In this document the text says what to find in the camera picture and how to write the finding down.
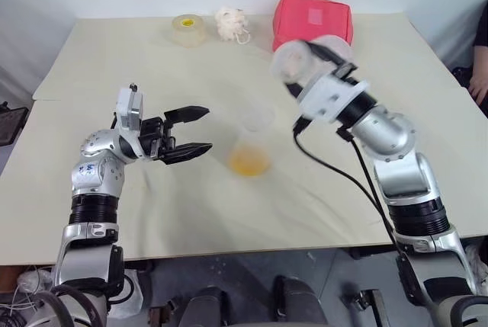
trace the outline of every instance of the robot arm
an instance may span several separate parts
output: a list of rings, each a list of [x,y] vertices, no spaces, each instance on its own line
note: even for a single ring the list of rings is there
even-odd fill
[[[114,244],[119,232],[117,206],[124,167],[137,159],[173,164],[204,154],[211,144],[176,146],[171,128],[175,123],[198,120],[208,112],[204,107],[189,106],[165,112],[165,120],[143,120],[143,95],[137,87],[120,90],[112,128],[99,130],[84,141],[80,160],[72,170],[72,212],[63,230],[51,290],[58,296],[42,299],[45,304],[28,327],[46,323],[64,327],[71,325],[70,321],[105,326],[109,298],[124,287],[123,250]]]
[[[314,68],[315,59],[332,61],[336,69],[322,72]],[[474,276],[456,229],[448,222],[433,171],[416,151],[413,125],[377,104],[366,93],[367,82],[350,76],[355,69],[315,43],[292,41],[276,51],[271,70],[285,80],[302,113],[295,135],[311,120],[338,121],[360,140],[393,221],[400,280],[411,303],[427,307],[439,326],[488,315],[481,305],[476,312],[472,306],[468,311],[452,307],[481,297],[474,297]]]

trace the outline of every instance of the clear plastic cup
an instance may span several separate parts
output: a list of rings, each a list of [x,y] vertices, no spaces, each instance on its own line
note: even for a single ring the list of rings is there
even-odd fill
[[[229,154],[228,166],[243,176],[260,175],[271,166],[268,151],[275,113],[266,104],[252,102],[242,113],[239,138]]]

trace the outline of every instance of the orange liquid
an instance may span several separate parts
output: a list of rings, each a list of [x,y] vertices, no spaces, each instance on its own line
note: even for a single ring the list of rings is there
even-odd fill
[[[237,146],[229,156],[229,167],[243,176],[260,175],[270,164],[268,154],[255,146]]]

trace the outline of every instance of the person's hand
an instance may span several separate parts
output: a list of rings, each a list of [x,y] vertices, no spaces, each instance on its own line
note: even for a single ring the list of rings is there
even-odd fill
[[[477,105],[481,105],[488,93],[488,75],[473,76],[470,80],[470,87],[467,89]]]

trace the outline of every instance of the plastic bag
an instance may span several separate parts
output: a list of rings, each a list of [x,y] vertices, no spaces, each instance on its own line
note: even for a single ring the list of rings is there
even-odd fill
[[[137,277],[136,270],[125,270],[125,274],[130,277],[132,282],[134,283],[134,292],[132,296],[125,302],[121,304],[114,304],[110,312],[108,313],[108,318],[114,319],[124,319],[129,318],[131,316],[135,316],[139,314],[142,306],[143,306],[143,292],[139,286],[139,278]],[[114,300],[118,300],[124,298],[130,292],[130,285],[127,281],[124,281],[124,288],[120,295],[114,298]]]
[[[17,278],[18,289],[22,293],[47,290],[52,282],[53,278],[48,270],[26,271]]]

